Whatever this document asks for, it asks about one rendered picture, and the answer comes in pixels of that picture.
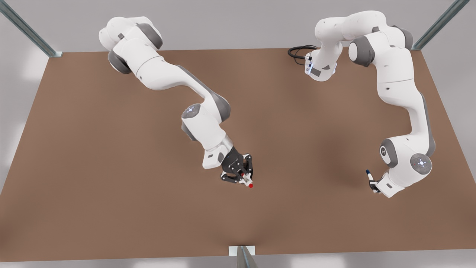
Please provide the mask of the silver frame post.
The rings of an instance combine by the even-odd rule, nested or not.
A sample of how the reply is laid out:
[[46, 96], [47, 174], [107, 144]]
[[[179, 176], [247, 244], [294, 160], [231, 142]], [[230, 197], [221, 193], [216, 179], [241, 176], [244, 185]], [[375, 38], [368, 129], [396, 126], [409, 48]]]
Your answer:
[[236, 256], [236, 268], [258, 268], [253, 256], [255, 256], [255, 246], [229, 246], [228, 255]]
[[446, 11], [413, 44], [411, 50], [421, 51], [471, 0], [454, 0]]
[[0, 0], [0, 13], [49, 58], [60, 58], [62, 56], [63, 52], [53, 49], [5, 0]]

